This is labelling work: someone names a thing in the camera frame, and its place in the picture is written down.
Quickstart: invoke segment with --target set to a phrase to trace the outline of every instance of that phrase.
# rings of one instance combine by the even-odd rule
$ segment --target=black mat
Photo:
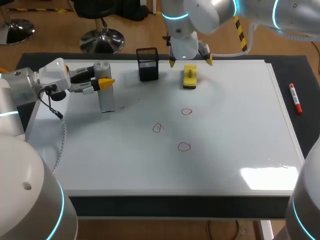
[[[38,71],[46,64],[68,60],[136,60],[135,54],[25,53],[16,69]],[[160,55],[167,60],[167,55]],[[271,63],[289,113],[303,156],[306,157],[320,134],[320,88],[305,56],[250,55],[233,59],[265,60]],[[293,83],[301,103],[299,116],[289,84]],[[18,108],[24,129],[34,103]],[[71,197],[78,216],[210,217],[210,218],[284,218],[288,197],[213,197],[213,196],[137,196]]]

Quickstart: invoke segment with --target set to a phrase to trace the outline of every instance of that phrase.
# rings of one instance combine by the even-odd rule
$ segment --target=red marker
[[[291,95],[292,95],[292,98],[293,98],[293,101],[295,104],[296,112],[298,113],[298,115],[302,115],[302,108],[301,108],[301,105],[300,105],[300,102],[299,102],[299,99],[297,96],[295,86],[292,83],[290,83],[289,89],[290,89],[290,92],[291,92]]]

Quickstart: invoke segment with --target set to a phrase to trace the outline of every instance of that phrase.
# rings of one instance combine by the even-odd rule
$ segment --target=black mesh cup
[[[140,81],[153,81],[159,78],[159,55],[156,47],[135,50],[138,60]]]

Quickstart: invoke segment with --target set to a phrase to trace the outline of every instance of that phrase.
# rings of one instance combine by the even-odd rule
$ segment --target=blue light ring
[[[277,25],[277,21],[276,21],[276,10],[277,10],[277,6],[278,6],[278,2],[279,0],[275,0],[274,2],[274,6],[273,6],[273,10],[272,10],[272,21],[273,21],[273,25],[280,30],[280,27],[278,27]]]
[[[234,14],[233,14],[233,16],[235,16],[236,13],[237,13],[237,10],[238,10],[236,0],[233,0],[233,4],[234,4]]]
[[[5,117],[8,115],[12,115],[12,114],[18,114],[18,111],[9,111],[9,112],[5,112],[5,113],[0,113],[0,117]]]
[[[186,13],[185,15],[182,15],[182,16],[166,16],[166,15],[164,15],[163,12],[161,14],[165,19],[168,19],[168,20],[179,20],[179,19],[184,19],[189,16],[188,13]]]
[[[305,228],[305,226],[302,224],[302,222],[300,221],[299,217],[298,217],[298,214],[297,214],[297,211],[296,211],[296,207],[295,207],[295,201],[292,199],[292,206],[293,206],[293,211],[294,211],[294,214],[295,214],[295,217],[296,219],[298,220],[298,223],[300,224],[301,228],[304,230],[304,232],[309,236],[310,239],[312,240],[316,240],[308,231],[307,229]]]
[[[57,230],[57,228],[58,228],[58,226],[59,226],[59,224],[60,224],[60,221],[61,221],[61,219],[62,219],[62,215],[63,215],[63,213],[64,213],[64,208],[65,208],[65,196],[64,196],[64,191],[62,190],[62,187],[61,187],[61,185],[60,185],[59,182],[58,182],[58,184],[59,184],[59,187],[60,187],[60,190],[61,190],[61,195],[62,195],[61,212],[60,212],[60,216],[59,216],[59,218],[58,218],[58,221],[57,221],[56,224],[55,224],[54,229],[52,230],[52,232],[50,233],[50,235],[46,238],[46,240],[50,240],[50,239],[53,237],[53,235],[55,234],[55,232],[56,232],[56,230]]]

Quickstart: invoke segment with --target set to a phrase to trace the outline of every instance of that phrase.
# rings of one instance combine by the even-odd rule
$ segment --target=white cable
[[[67,126],[66,126],[66,122],[64,120],[62,120],[62,126],[63,126],[63,136],[62,136],[62,144],[61,144],[61,148],[60,148],[60,153],[59,153],[59,157],[57,159],[57,161],[55,162],[54,168],[52,173],[55,174],[58,167],[59,167],[59,163],[62,159],[62,155],[64,153],[64,149],[65,149],[65,144],[66,144],[66,139],[67,139]]]
[[[232,53],[232,54],[219,54],[219,53],[213,53],[212,55],[214,57],[225,57],[225,58],[232,58],[232,57],[239,57],[242,55],[247,55],[251,49],[252,46],[254,45],[254,30],[257,28],[257,24],[256,23],[251,23],[250,24],[250,28],[249,28],[249,43],[248,43],[248,49],[243,51],[243,52],[239,52],[239,53]]]
[[[290,39],[290,40],[296,40],[296,41],[303,41],[303,42],[319,42],[320,37],[309,37],[309,36],[297,36],[297,35],[291,35],[284,31],[281,31],[279,29],[275,29],[273,27],[268,27],[272,32],[279,34],[280,36]]]

